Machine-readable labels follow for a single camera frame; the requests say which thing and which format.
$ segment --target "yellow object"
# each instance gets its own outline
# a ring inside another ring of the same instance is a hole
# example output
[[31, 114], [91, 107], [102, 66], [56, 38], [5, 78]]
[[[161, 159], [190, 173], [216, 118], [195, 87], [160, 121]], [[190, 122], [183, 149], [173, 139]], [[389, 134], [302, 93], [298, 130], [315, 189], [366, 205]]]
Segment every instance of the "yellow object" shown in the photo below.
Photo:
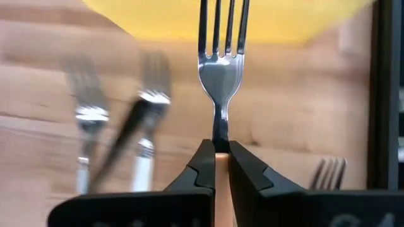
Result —
[[[83, 1], [139, 39], [198, 39], [200, 0]], [[249, 42], [302, 44], [370, 2], [372, 0], [250, 0], [247, 39]], [[236, 0], [235, 12], [241, 11], [241, 5], [242, 0]], [[208, 1], [208, 8], [208, 28], [213, 28], [214, 0]], [[229, 0], [222, 0], [221, 37], [225, 36], [228, 8]], [[235, 14], [235, 37], [240, 16], [240, 13]]]

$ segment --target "wooden table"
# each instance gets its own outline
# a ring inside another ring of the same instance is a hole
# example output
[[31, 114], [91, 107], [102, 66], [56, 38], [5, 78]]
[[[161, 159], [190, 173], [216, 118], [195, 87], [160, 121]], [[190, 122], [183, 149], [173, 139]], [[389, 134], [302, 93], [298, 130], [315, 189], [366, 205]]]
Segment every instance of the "wooden table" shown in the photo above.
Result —
[[[321, 158], [344, 157], [343, 187], [364, 189], [370, 12], [305, 47], [248, 43], [230, 138], [304, 187]], [[59, 67], [64, 56], [86, 54], [97, 65], [111, 116], [100, 154], [137, 95], [139, 51], [170, 56], [173, 102], [157, 135], [155, 190], [211, 137], [213, 109], [199, 83], [196, 43], [134, 40], [71, 0], [0, 0], [0, 30], [0, 226], [44, 226], [50, 209], [74, 195], [81, 136]], [[128, 190], [135, 144], [104, 191]]]

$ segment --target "fork handle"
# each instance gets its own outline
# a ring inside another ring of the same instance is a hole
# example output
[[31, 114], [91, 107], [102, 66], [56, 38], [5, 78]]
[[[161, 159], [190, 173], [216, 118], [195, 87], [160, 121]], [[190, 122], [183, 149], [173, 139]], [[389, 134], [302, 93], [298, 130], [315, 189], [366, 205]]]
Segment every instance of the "fork handle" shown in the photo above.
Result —
[[155, 147], [152, 134], [145, 134], [138, 142], [134, 161], [132, 192], [152, 189]]
[[215, 103], [215, 113], [213, 114], [213, 145], [216, 152], [228, 153], [229, 145], [229, 105]]
[[76, 191], [80, 194], [88, 193], [88, 184], [90, 183], [90, 163], [94, 158], [94, 147], [96, 145], [96, 135], [86, 135], [83, 149], [78, 157], [76, 176]]

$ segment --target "silver fork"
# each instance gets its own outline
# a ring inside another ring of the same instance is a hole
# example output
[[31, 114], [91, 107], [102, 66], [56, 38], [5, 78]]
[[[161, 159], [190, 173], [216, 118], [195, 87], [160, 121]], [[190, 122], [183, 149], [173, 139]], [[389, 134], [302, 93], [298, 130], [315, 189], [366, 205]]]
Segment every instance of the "silver fork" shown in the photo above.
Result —
[[346, 167], [345, 159], [321, 160], [309, 188], [312, 190], [339, 190]]
[[244, 69], [244, 51], [246, 46], [249, 0], [243, 0], [242, 15], [237, 42], [237, 53], [232, 55], [232, 27], [234, 1], [230, 0], [229, 18], [225, 41], [225, 53], [219, 54], [220, 1], [216, 1], [215, 26], [213, 31], [213, 53], [206, 53], [206, 25], [208, 0], [201, 0], [198, 38], [198, 69], [203, 89], [215, 106], [213, 119], [213, 143], [217, 152], [229, 151], [229, 103], [242, 80]]
[[146, 114], [144, 134], [138, 141], [135, 156], [133, 192], [152, 189], [155, 143], [154, 133], [170, 105], [171, 82], [169, 62], [163, 52], [150, 52], [143, 57], [143, 89], [140, 97], [151, 103]]
[[90, 160], [97, 136], [109, 120], [107, 104], [93, 63], [86, 57], [70, 57], [64, 62], [66, 77], [76, 97], [75, 116], [85, 137], [78, 157], [77, 192], [86, 194], [90, 179]]

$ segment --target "blurry fork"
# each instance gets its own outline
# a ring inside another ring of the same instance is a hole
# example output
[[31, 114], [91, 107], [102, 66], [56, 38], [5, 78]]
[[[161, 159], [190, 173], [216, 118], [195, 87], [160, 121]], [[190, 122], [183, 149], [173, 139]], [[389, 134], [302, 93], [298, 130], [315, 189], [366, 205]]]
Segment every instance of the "blurry fork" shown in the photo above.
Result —
[[143, 57], [143, 89], [140, 96], [150, 101], [143, 126], [145, 133], [138, 142], [131, 190], [143, 192], [152, 189], [155, 143], [154, 133], [170, 105], [170, 67], [162, 52]]
[[310, 185], [311, 190], [339, 190], [347, 167], [345, 159], [321, 160]]
[[108, 122], [109, 115], [104, 93], [93, 63], [85, 57], [70, 57], [64, 61], [64, 71], [76, 97], [75, 116], [85, 142], [78, 157], [76, 190], [88, 192], [89, 167], [98, 133]]

